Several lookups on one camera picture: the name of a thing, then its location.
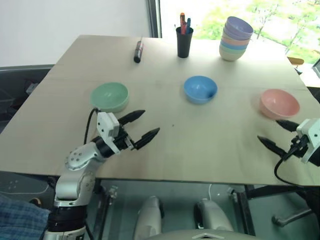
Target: plaid fabric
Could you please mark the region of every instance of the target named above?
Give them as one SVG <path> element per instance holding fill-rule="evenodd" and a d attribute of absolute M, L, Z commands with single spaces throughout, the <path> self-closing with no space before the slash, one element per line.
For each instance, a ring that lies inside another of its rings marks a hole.
<path fill-rule="evenodd" d="M 0 240 L 38 240 L 49 211 L 0 194 Z"/>

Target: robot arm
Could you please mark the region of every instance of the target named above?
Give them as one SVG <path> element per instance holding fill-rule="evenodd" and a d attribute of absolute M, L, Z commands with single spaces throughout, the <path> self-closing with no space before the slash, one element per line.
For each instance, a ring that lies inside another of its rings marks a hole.
<path fill-rule="evenodd" d="M 301 158 L 303 163 L 310 162 L 320 167 L 320 118 L 306 119 L 301 124 L 288 120 L 276 122 L 290 132 L 297 132 L 297 136 L 291 140 L 289 151 L 279 148 L 268 138 L 258 136 L 263 145 L 279 155 L 283 161 L 295 155 Z"/>
<path fill-rule="evenodd" d="M 45 240 L 83 240 L 86 208 L 90 202 L 98 168 L 113 154 L 130 148 L 140 149 L 149 143 L 160 128 L 149 131 L 134 142 L 124 125 L 139 118 L 145 111 L 137 110 L 116 119 L 113 113 L 97 113 L 100 136 L 77 147 L 65 161 L 65 169 L 55 187 L 53 210 L 48 216 Z"/>

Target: tabletop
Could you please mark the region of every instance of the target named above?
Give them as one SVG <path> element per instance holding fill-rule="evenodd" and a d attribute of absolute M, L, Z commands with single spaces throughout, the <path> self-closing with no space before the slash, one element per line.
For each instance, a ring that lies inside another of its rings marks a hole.
<path fill-rule="evenodd" d="M 177 57 L 176 42 L 144 38 L 140 63 L 133 61 L 139 38 L 80 36 L 34 90 L 0 135 L 1 170 L 59 175 L 69 152 L 83 144 L 90 94 L 107 82 L 129 90 L 127 107 L 115 115 L 146 110 L 126 130 L 133 140 L 160 127 L 140 150 L 124 150 L 107 159 L 98 178 L 282 185 L 273 170 L 279 156 L 257 135 L 285 150 L 295 136 L 259 112 L 266 89 L 283 89 L 300 103 L 291 120 L 319 118 L 320 105 L 282 52 L 249 44 L 229 62 L 219 56 L 219 42 L 191 42 L 188 58 Z M 207 104 L 186 100 L 184 81 L 196 75 L 218 86 Z M 91 121 L 93 134 L 96 117 Z M 292 157 L 279 175 L 302 185 L 320 185 L 320 168 Z"/>

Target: pink bowl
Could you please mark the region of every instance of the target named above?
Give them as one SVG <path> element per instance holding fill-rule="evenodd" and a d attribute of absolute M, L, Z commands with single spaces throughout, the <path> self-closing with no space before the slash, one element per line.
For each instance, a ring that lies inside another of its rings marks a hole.
<path fill-rule="evenodd" d="M 222 36 L 221 38 L 224 42 L 226 42 L 227 44 L 230 45 L 235 45 L 235 46 L 244 46 L 247 45 L 250 42 L 250 39 L 248 40 L 234 40 L 234 39 L 230 39 L 227 37 Z"/>
<path fill-rule="evenodd" d="M 288 92 L 268 89 L 261 95 L 260 110 L 271 119 L 284 119 L 296 115 L 300 110 L 300 105 Z"/>

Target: stack of bowls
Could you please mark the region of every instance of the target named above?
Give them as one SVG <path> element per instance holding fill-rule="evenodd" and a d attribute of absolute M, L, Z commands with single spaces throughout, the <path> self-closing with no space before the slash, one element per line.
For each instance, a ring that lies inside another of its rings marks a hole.
<path fill-rule="evenodd" d="M 254 29 L 246 21 L 230 16 L 223 28 L 220 56 L 227 61 L 239 59 L 246 51 Z"/>

